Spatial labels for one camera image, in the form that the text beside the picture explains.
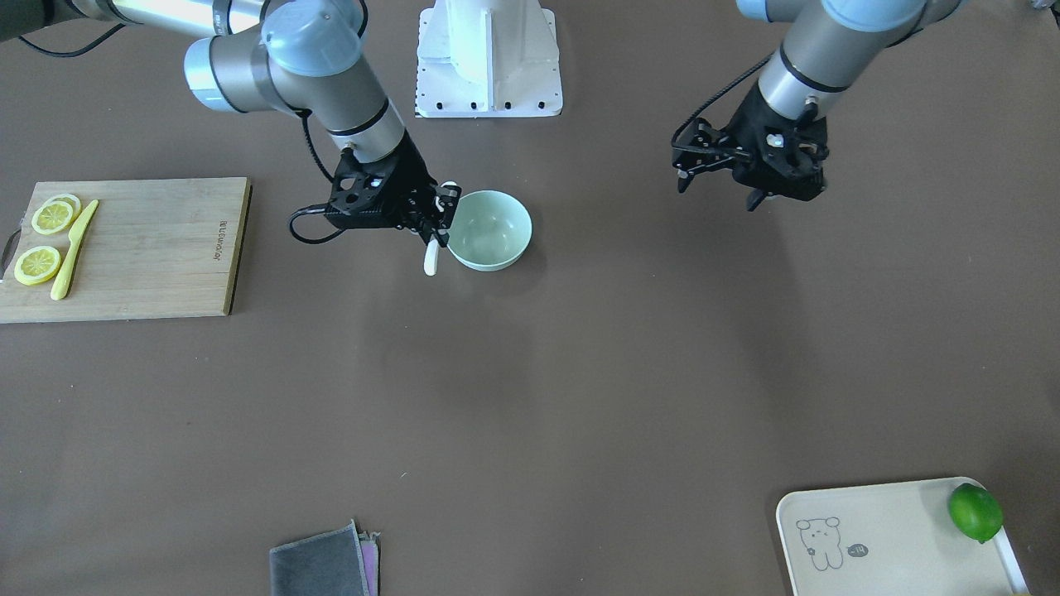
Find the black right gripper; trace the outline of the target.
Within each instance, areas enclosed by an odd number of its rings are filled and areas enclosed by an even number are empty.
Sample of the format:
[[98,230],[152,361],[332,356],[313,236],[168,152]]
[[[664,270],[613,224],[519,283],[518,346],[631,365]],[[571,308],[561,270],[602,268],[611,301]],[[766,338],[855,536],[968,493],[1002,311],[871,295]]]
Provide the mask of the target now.
[[323,215],[335,228],[407,228],[424,244],[436,240],[439,248],[447,248],[462,189],[436,185],[408,132],[374,162],[342,150],[334,178]]

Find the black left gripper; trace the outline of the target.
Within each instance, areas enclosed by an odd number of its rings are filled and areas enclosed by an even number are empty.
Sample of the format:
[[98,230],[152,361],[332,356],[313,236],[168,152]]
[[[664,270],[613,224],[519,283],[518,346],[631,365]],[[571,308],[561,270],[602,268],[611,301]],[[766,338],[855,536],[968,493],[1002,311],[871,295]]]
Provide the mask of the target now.
[[747,212],[774,195],[815,199],[826,186],[826,119],[819,117],[814,98],[797,101],[796,108],[795,118],[775,112],[754,86],[735,110],[727,133],[704,118],[681,125],[671,140],[677,192],[686,192],[697,175],[734,169],[734,180],[752,188]]

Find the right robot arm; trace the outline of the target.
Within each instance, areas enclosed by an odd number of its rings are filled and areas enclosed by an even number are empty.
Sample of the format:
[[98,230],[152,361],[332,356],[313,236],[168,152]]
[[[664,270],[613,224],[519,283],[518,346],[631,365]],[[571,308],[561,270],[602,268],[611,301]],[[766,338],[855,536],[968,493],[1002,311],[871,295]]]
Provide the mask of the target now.
[[297,210],[334,233],[394,228],[445,248],[461,189],[429,174],[363,40],[363,1],[4,1],[4,41],[74,19],[159,27],[195,37],[186,83],[215,112],[317,118],[340,150],[330,197]]

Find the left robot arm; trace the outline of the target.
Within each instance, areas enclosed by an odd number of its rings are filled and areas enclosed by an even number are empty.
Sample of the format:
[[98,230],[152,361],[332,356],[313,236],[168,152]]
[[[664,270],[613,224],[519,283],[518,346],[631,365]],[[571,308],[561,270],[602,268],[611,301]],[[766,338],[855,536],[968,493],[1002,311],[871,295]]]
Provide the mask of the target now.
[[749,188],[747,210],[773,197],[810,201],[826,189],[826,113],[887,48],[951,16],[958,1],[740,1],[747,18],[788,24],[783,41],[744,73],[754,78],[728,123],[697,109],[673,133],[678,192],[728,170]]

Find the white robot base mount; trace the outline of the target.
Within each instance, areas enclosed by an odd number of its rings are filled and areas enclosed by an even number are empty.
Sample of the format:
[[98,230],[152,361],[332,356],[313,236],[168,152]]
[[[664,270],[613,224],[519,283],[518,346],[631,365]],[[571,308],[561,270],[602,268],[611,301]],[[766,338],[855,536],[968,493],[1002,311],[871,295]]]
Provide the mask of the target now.
[[419,118],[563,112],[554,11],[537,1],[436,1],[417,23]]

